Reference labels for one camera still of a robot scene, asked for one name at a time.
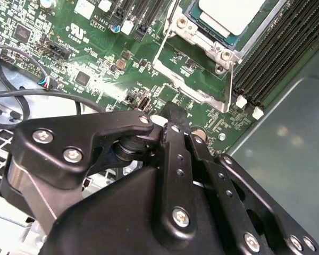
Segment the green circuit board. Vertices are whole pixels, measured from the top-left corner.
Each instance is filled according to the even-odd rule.
[[[168,78],[152,68],[151,63],[164,38],[166,10],[172,0],[164,1],[156,21],[142,42],[121,32],[111,31],[109,22],[112,13],[100,10],[97,7],[99,2],[59,0],[56,8],[48,11],[40,7],[38,0],[0,0],[0,43],[17,46],[28,52],[51,74],[58,89],[82,95],[102,105],[106,111],[133,109],[145,96],[150,99],[143,109],[147,114],[158,114],[167,101],[180,105],[187,110],[191,126],[200,126],[207,131],[212,153],[227,151],[254,123],[251,116],[253,109],[238,109],[233,102],[230,111],[222,114],[180,93]],[[265,8],[257,14],[238,41],[238,47],[246,43],[276,2],[267,1]],[[184,9],[190,3],[191,0],[182,0],[180,6]],[[24,27],[24,33],[18,33],[21,27]],[[70,50],[71,57],[64,60],[47,56],[40,43],[44,35],[47,36],[46,40]],[[28,39],[22,42],[24,36],[28,36]],[[314,47],[312,52],[306,54],[294,72],[316,50]],[[3,55],[3,60],[35,75],[36,81],[39,79],[40,71],[21,56],[10,52],[4,52]],[[200,89],[217,100],[224,100],[225,77],[215,75],[215,62],[202,49],[174,37],[165,44],[159,60],[184,77],[189,87]],[[287,77],[285,84],[291,78],[292,75]],[[136,97],[133,103],[125,100],[130,92]],[[220,133],[226,135],[224,141],[218,139]]]

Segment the chip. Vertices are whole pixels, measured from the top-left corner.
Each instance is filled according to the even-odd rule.
[[[116,67],[119,69],[119,70],[124,70],[125,67],[126,67],[126,62],[122,59],[119,59],[116,61]]]
[[[76,83],[79,83],[82,86],[86,86],[89,83],[90,76],[79,71],[77,77],[75,78]]]
[[[20,42],[26,44],[28,40],[30,39],[31,36],[31,31],[28,30],[27,28],[23,27],[22,25],[18,24],[16,26],[14,35],[13,35],[17,40]]]
[[[132,56],[132,53],[129,52],[128,50],[126,52],[122,52],[122,57],[125,58],[126,60],[129,60]]]
[[[146,66],[147,63],[148,63],[148,62],[147,62],[145,59],[142,59],[142,60],[139,62],[140,66]]]

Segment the silver screw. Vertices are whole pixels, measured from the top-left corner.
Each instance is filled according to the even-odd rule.
[[[304,242],[312,251],[315,251],[315,247],[310,239],[308,239],[307,237],[304,237]]]
[[[289,237],[289,240],[291,240],[292,244],[294,245],[295,248],[297,248],[298,251],[303,250],[303,246],[301,245],[301,243],[299,242],[299,240],[295,236],[291,235]]]
[[[226,161],[229,165],[231,165],[231,164],[232,164],[232,161],[230,160],[230,158],[229,158],[229,157],[224,156],[224,157],[223,157],[223,159],[224,159],[224,161]]]
[[[248,245],[248,247],[254,251],[254,252],[259,252],[260,251],[260,245],[259,242],[256,240],[256,238],[250,234],[250,233],[246,233],[244,236],[244,239],[246,241],[246,244]]]
[[[171,129],[175,132],[178,132],[178,133],[180,132],[180,128],[178,126],[172,125]]]
[[[177,26],[179,28],[185,28],[187,24],[188,24],[188,19],[185,16],[182,16],[177,20]]]
[[[83,159],[83,155],[79,150],[76,149],[67,149],[63,153],[64,159],[67,162],[78,163]]]
[[[195,141],[197,141],[198,143],[202,143],[202,141],[199,137],[195,137]]]
[[[187,213],[180,208],[175,208],[172,211],[172,218],[180,227],[187,227],[189,225],[189,217]]]
[[[221,133],[217,136],[217,138],[219,141],[223,142],[226,138],[226,135],[225,135],[225,133]]]
[[[229,60],[231,56],[232,56],[231,53],[228,52],[228,51],[227,52],[223,52],[221,54],[222,59],[225,60],[225,61]]]
[[[38,130],[33,133],[32,137],[39,143],[50,143],[53,141],[53,135],[46,130]]]
[[[139,120],[143,122],[144,124],[149,124],[149,120],[144,116],[140,116]]]

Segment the black metal bracket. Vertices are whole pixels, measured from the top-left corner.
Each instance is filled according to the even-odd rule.
[[[2,194],[15,206],[10,199],[24,197],[20,208],[28,205],[49,232],[43,250],[55,255],[83,254],[86,246],[93,254],[319,254],[315,240],[234,159],[214,159],[178,115],[164,127],[139,111],[26,121],[14,134]],[[38,130],[52,140],[36,141]],[[65,159],[69,148],[80,160]],[[87,174],[131,160],[144,168],[82,199]]]
[[[191,156],[183,131],[172,123],[163,130],[161,157],[152,226],[161,244],[181,249],[194,238],[197,225]]]

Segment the integrated circuit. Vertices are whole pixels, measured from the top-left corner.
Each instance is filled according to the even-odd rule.
[[[23,27],[22,25],[18,24],[16,26],[15,32],[13,37],[19,40],[20,42],[26,44],[31,37],[31,31],[27,28]]]
[[[79,71],[75,78],[75,82],[85,87],[89,83],[90,78],[91,77],[89,75]]]

